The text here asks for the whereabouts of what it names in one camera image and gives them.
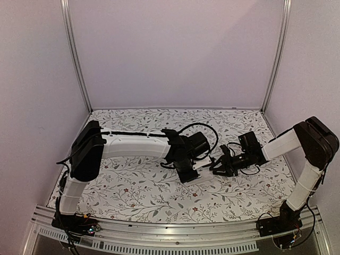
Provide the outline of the white remote control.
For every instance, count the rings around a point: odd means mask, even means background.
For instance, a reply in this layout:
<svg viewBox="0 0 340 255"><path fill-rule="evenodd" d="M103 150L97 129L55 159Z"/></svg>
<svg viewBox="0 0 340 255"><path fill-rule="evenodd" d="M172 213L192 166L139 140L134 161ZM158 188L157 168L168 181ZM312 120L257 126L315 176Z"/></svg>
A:
<svg viewBox="0 0 340 255"><path fill-rule="evenodd" d="M186 182L184 184L187 186L198 185L203 182L212 181L213 179L214 179L214 175L212 172L199 172L199 176L196 179Z"/></svg>

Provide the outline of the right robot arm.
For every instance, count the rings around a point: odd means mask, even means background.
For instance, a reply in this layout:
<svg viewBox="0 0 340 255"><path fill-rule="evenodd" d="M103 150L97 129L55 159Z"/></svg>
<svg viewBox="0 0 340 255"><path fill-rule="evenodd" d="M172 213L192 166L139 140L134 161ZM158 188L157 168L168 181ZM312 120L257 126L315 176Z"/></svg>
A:
<svg viewBox="0 0 340 255"><path fill-rule="evenodd" d="M260 167L279 157L286 157L291 167L300 166L294 174L295 187L280 206L275 227L287 231L295 216L324 181L324 174L339 150L339 138L319 118L311 116L261 145L253 131L238 137L241 153L232 155L228 145L220 148L223 154L212 163L214 175L233 177L250 166Z"/></svg>

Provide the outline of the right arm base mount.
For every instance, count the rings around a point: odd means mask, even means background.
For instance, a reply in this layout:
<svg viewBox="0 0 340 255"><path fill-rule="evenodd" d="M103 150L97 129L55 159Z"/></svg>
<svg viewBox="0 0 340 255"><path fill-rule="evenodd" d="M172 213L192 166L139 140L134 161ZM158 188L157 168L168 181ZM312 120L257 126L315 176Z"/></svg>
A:
<svg viewBox="0 0 340 255"><path fill-rule="evenodd" d="M271 236L276 248L291 249L297 239L302 236L302 221L297 218L287 219L284 216L273 216L265 212L256 221L256 228L260 237Z"/></svg>

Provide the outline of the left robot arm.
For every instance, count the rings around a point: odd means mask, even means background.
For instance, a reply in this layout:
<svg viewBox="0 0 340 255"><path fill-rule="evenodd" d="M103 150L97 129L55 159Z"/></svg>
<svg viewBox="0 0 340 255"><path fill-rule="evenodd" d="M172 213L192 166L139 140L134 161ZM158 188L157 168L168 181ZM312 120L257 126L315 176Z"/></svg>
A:
<svg viewBox="0 0 340 255"><path fill-rule="evenodd" d="M72 145L71 154L59 161L67 162L69 175L62 183L57 202L58 221L68 231L79 226L75 214L86 185L99 175L102 159L146 156L162 158L173 166L181 183L200 178L198 170L211 164L207 138L197 132L185 136L180 131L162 129L157 133L115 131L105 129L97 121L90 121Z"/></svg>

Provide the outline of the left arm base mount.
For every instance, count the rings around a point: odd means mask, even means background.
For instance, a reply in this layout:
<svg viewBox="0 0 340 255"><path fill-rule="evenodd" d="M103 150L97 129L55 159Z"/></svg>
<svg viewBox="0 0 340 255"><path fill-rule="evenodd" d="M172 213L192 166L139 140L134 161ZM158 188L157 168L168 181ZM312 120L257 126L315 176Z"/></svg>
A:
<svg viewBox="0 0 340 255"><path fill-rule="evenodd" d="M91 218L89 214L63 215L59 206L56 207L52 227L63 230L69 236L94 236L101 230L98 220Z"/></svg>

